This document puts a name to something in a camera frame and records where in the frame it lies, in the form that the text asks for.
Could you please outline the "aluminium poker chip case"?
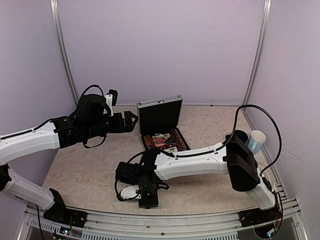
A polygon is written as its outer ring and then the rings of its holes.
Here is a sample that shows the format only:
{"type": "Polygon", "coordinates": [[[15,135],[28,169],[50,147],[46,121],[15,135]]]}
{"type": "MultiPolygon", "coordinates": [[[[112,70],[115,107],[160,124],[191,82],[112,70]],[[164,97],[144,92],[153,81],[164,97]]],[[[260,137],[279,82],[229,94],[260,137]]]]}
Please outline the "aluminium poker chip case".
{"type": "Polygon", "coordinates": [[[169,134],[168,144],[155,149],[166,152],[180,152],[171,136],[171,130],[176,129],[182,140],[190,149],[181,131],[178,128],[183,97],[180,94],[162,97],[158,99],[140,101],[136,104],[139,118],[139,133],[142,145],[146,150],[144,136],[154,136],[156,134],[169,134]]]}

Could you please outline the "red playing card deck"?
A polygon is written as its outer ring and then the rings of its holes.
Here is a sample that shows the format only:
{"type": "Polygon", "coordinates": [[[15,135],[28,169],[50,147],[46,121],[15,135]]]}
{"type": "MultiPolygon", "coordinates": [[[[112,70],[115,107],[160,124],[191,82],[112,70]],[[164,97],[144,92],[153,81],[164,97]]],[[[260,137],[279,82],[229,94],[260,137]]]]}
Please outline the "red playing card deck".
{"type": "Polygon", "coordinates": [[[153,143],[156,147],[161,147],[165,144],[168,144],[168,139],[170,138],[170,134],[167,133],[167,134],[160,134],[160,133],[157,133],[155,135],[152,136],[152,140],[153,140],[153,143]]]}

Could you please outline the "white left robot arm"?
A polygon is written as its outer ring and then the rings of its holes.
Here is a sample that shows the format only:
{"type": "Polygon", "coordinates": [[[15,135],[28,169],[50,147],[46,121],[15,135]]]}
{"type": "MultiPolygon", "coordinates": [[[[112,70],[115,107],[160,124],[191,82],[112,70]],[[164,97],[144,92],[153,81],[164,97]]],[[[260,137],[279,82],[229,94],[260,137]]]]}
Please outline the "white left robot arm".
{"type": "Polygon", "coordinates": [[[9,162],[46,150],[63,149],[82,143],[87,149],[89,139],[108,134],[130,133],[138,122],[131,111],[114,112],[117,97],[84,94],[69,116],[51,118],[37,127],[0,138],[0,190],[31,202],[50,212],[63,223],[70,218],[61,195],[54,189],[39,186],[17,174],[9,162]]]}

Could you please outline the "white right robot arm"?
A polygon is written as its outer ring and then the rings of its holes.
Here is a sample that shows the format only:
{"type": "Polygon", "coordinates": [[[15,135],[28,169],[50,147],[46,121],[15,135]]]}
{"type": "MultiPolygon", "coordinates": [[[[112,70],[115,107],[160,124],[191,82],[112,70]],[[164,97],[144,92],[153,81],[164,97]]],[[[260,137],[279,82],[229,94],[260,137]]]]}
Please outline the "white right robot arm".
{"type": "Polygon", "coordinates": [[[115,182],[127,184],[115,190],[119,201],[137,200],[141,208],[159,205],[158,190],[168,190],[167,180],[205,175],[228,175],[232,189],[247,193],[258,205],[256,218],[266,222],[275,212],[276,196],[273,187],[261,173],[252,151],[235,133],[225,141],[204,148],[169,153],[149,149],[136,154],[138,163],[130,158],[121,161],[115,171],[115,182]]]}

